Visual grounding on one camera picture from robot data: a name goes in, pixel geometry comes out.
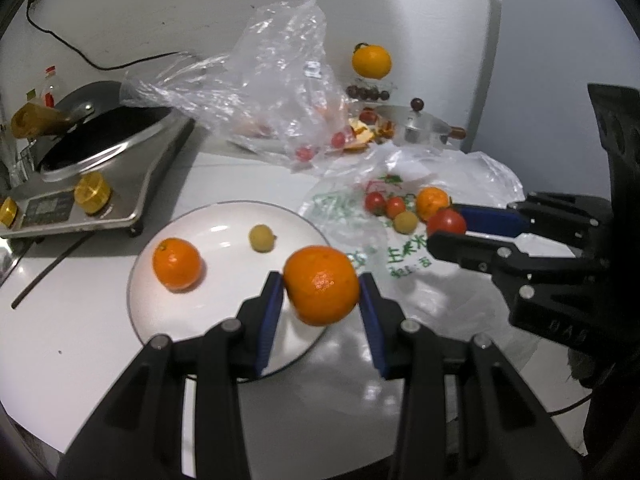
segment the white wall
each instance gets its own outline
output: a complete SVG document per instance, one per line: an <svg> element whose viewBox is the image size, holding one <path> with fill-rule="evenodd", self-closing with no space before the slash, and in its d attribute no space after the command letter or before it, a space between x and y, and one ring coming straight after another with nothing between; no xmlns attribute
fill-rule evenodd
<svg viewBox="0 0 640 480"><path fill-rule="evenodd" d="M527 190L608 198L589 82L640 88L640 41L614 0L503 0L474 149Z"/></svg>
<svg viewBox="0 0 640 480"><path fill-rule="evenodd" d="M278 0L43 0L33 17L98 63L120 64L168 50L216 54L230 49L254 7L274 1ZM394 59L388 77L399 87L394 100L408 104L420 96L426 110L466 126L481 71L490 0L318 3L328 19L330 61L346 81L354 76L350 59L355 44L384 44ZM0 94L9 116L51 64L71 89L122 77L89 68L53 38L30 28L21 9L0 42Z"/></svg>

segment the stainless steel stove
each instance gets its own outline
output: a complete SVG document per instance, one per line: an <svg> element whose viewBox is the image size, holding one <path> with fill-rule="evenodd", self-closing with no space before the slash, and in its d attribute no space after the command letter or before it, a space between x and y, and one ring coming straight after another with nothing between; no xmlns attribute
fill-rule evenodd
<svg viewBox="0 0 640 480"><path fill-rule="evenodd" d="M100 108L90 100L74 106ZM145 204L192 129L193 121L172 108L116 106L79 124L10 190L17 213L9 228L0 224L0 237L115 228L137 234ZM82 202L103 191L96 211ZM0 213L4 221L6 211Z"/></svg>

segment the stove control knob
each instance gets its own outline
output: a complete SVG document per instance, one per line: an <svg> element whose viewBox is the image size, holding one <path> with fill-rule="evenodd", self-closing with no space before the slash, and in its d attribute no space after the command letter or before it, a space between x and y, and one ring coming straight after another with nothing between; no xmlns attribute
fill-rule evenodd
<svg viewBox="0 0 640 480"><path fill-rule="evenodd" d="M88 215L95 215L111 198L111 186L99 171L84 174L74 189L76 203Z"/></svg>
<svg viewBox="0 0 640 480"><path fill-rule="evenodd" d="M7 229L10 229L17 216L18 205L13 198L8 196L0 206L0 222L2 222Z"/></svg>

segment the orange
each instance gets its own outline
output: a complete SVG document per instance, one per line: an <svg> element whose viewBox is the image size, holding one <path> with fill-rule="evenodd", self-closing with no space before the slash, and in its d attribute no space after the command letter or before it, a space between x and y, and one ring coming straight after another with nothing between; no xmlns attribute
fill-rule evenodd
<svg viewBox="0 0 640 480"><path fill-rule="evenodd" d="M293 253L282 271L284 285L298 317L312 326L340 321L360 296L358 276L340 251L309 246Z"/></svg>
<svg viewBox="0 0 640 480"><path fill-rule="evenodd" d="M391 72L391 55L383 46L361 43L356 46L351 65L359 76L382 79Z"/></svg>
<svg viewBox="0 0 640 480"><path fill-rule="evenodd" d="M177 292L198 281L202 273L202 258L187 240L167 238L154 251L153 268L160 283Z"/></svg>
<svg viewBox="0 0 640 480"><path fill-rule="evenodd" d="M415 212L418 213L422 221L426 222L440 209L450 205L449 195L439 187L425 187L420 190L415 199Z"/></svg>

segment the clear plastic container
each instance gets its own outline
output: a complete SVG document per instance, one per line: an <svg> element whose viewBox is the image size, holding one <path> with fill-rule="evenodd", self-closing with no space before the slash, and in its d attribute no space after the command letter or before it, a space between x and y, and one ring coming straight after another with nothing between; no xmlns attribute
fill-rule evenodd
<svg viewBox="0 0 640 480"><path fill-rule="evenodd" d="M56 74L56 67L50 66L45 70L44 86L40 92L42 103L49 108L53 108L67 94L66 85L59 75Z"/></svg>

